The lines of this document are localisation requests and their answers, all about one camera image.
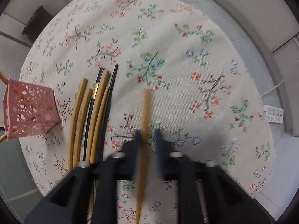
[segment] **bamboo stick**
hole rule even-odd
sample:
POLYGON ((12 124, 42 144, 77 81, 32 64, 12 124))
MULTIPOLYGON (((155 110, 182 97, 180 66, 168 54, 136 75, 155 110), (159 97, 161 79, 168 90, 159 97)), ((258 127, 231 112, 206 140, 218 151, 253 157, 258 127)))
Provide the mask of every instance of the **bamboo stick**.
POLYGON ((8 86, 8 79, 6 78, 6 76, 3 75, 3 73, 0 71, 0 80, 6 85, 8 86))
POLYGON ((99 137, 99 133, 100 133, 100 125, 103 120, 103 113, 104 113, 104 109, 105 109, 105 103, 106 103, 106 98, 107 98, 108 92, 109 92, 109 87, 106 87, 104 95, 103 95, 102 103, 100 106, 100 110, 98 113, 97 122, 95 124, 95 133, 94 133, 94 137, 92 140, 92 151, 90 154, 90 161, 89 161, 90 163, 95 163, 96 149, 97 149, 98 137, 99 137))
POLYGON ((82 139, 82 133, 83 133, 84 122, 86 117, 86 111, 91 96, 92 96, 92 89, 86 88, 82 99, 81 107, 79 110, 79 116, 78 116, 77 126, 76 126, 76 135, 75 135, 75 144, 74 144, 74 153, 73 153, 73 168, 77 166, 77 162, 79 161, 81 139, 82 139))
POLYGON ((151 104, 151 90, 145 89, 143 96, 143 120, 141 127, 142 145, 138 150, 137 159, 137 205, 136 205, 136 224, 139 224, 141 206, 144 199, 148 163, 149 163, 149 149, 147 146, 147 133, 149 130, 150 121, 150 104, 151 104))
POLYGON ((7 138, 7 132, 5 132, 2 136, 0 136, 0 143, 7 138))
POLYGON ((107 81, 109 79, 109 71, 104 70, 101 80, 99 82, 97 94, 95 96, 95 103, 92 109, 92 116, 90 119, 90 125, 89 125, 89 130, 88 130, 88 138, 87 138, 87 146, 86 146, 86 161, 90 161, 90 155, 92 151, 92 141, 93 141, 93 136, 95 132, 95 125, 97 122, 98 118, 98 113, 100 110, 100 105, 102 103, 102 98, 104 94, 104 89, 106 88, 107 81))
POLYGON ((81 78, 81 82, 79 84, 77 96, 74 103, 74 109, 73 109, 71 124, 70 124, 70 131, 68 135, 68 172, 71 172, 73 169, 73 150, 74 150, 75 130, 76 130, 78 114, 79 114, 80 105, 81 105, 86 84, 87 84, 87 79, 81 78))

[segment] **round fabric mat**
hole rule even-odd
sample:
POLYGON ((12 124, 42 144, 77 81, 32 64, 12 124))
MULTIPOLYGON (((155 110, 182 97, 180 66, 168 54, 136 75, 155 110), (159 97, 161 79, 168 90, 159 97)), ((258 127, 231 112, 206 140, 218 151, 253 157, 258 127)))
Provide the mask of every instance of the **round fabric mat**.
MULTIPOLYGON (((99 67, 112 72, 116 63, 104 158, 134 138, 141 127, 142 90, 153 91, 142 224, 174 223, 178 207, 176 182, 161 181, 157 173, 155 129, 192 160, 217 161, 251 196, 270 181, 275 151, 260 96, 217 25, 177 0, 73 0, 35 41, 20 75, 21 81, 54 89, 61 117, 51 132, 20 139, 43 195, 67 174, 81 77, 93 88, 99 67)), ((120 180, 118 186, 119 223, 133 223, 136 181, 120 180)))

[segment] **white cable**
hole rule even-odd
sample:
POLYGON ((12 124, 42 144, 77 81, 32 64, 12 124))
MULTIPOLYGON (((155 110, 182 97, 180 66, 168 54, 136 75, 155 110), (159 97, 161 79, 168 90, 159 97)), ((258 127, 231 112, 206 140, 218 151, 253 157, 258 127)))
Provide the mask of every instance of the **white cable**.
MULTIPOLYGON (((298 64, 298 62, 299 62, 299 60, 288 70, 288 72, 295 66, 295 65, 297 65, 298 64)), ((284 78, 281 80, 281 82, 279 83, 279 84, 277 84, 275 87, 273 87, 273 88, 271 88, 270 90, 268 90, 267 92, 265 92, 265 93, 263 93, 261 96, 260 96, 260 98, 262 98, 263 96, 265 96, 266 94, 268 94, 268 93, 270 93, 270 92, 272 92, 275 88, 277 88, 277 87, 279 87, 282 83, 283 83, 283 81, 284 81, 284 78)))

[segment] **power strip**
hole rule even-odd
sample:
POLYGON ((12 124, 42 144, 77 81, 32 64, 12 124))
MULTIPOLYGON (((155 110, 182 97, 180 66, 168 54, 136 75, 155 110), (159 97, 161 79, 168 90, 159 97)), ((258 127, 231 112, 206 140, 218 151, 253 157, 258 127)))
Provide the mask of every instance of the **power strip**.
POLYGON ((283 113, 284 113, 283 109, 273 107, 270 105, 264 105, 264 112, 266 113, 267 122, 283 123, 283 113))

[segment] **pink plastic basket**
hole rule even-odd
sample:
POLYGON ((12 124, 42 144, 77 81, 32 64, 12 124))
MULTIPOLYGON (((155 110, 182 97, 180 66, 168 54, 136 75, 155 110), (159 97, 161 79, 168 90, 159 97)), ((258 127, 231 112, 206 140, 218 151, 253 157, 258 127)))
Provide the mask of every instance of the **pink plastic basket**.
POLYGON ((60 122, 52 88, 10 78, 3 116, 7 139, 44 134, 60 122))

